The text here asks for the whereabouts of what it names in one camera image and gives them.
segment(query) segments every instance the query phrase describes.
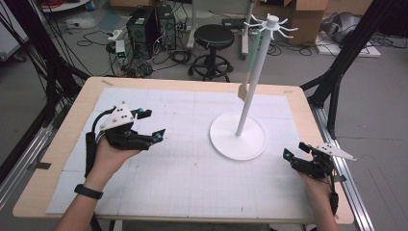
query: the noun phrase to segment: forearm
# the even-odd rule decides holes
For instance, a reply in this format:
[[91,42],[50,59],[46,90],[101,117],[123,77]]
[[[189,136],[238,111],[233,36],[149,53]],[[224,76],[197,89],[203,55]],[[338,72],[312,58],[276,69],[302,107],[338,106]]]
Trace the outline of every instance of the forearm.
[[331,211],[329,197],[313,197],[310,199],[310,206],[313,210],[313,214],[316,219],[316,227],[318,231],[336,231],[340,230],[339,225],[334,219],[333,213]]
[[[110,179],[91,172],[84,187],[102,192]],[[54,230],[89,230],[89,222],[96,208],[97,199],[77,194]]]

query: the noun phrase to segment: black metal strut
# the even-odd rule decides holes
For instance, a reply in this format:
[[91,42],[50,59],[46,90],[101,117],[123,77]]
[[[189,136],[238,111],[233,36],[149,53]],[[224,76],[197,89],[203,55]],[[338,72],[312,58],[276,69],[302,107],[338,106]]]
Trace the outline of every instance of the black metal strut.
[[399,0],[373,0],[354,32],[347,38],[342,51],[329,69],[318,78],[300,86],[303,90],[318,86],[313,95],[308,97],[309,103],[316,108],[323,108],[324,101],[331,95],[327,130],[332,139],[336,138],[336,112],[339,101],[340,84],[344,74],[398,1]]

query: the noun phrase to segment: stool legs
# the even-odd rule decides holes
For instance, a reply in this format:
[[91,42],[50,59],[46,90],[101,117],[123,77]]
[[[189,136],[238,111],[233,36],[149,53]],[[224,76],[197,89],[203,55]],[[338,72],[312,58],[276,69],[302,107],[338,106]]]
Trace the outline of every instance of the stool legs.
[[217,55],[215,49],[210,49],[209,55],[199,56],[194,60],[189,68],[189,74],[192,75],[195,71],[197,74],[203,77],[203,81],[212,80],[217,77],[225,77],[227,83],[230,83],[227,73],[233,71],[234,67],[223,57]]

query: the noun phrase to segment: watch strap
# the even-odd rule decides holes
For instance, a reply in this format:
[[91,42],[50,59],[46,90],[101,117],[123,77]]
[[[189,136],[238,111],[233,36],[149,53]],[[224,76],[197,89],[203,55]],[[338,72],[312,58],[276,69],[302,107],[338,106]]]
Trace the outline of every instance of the watch strap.
[[79,184],[75,187],[74,190],[76,193],[93,198],[93,199],[100,199],[102,198],[103,193],[102,192],[98,192],[92,189],[88,189],[87,187],[85,187],[83,184]]

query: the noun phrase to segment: chair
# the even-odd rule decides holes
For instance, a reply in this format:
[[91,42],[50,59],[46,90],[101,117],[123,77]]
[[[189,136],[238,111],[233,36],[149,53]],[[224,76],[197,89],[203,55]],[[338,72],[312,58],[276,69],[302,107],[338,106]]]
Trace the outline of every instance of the chair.
[[210,49],[209,55],[199,56],[194,60],[189,68],[189,75],[194,72],[203,77],[203,81],[213,80],[213,78],[225,77],[230,83],[227,73],[234,70],[234,67],[223,57],[217,55],[217,51],[225,49],[234,43],[234,34],[221,25],[204,25],[199,27],[194,38],[197,44]]

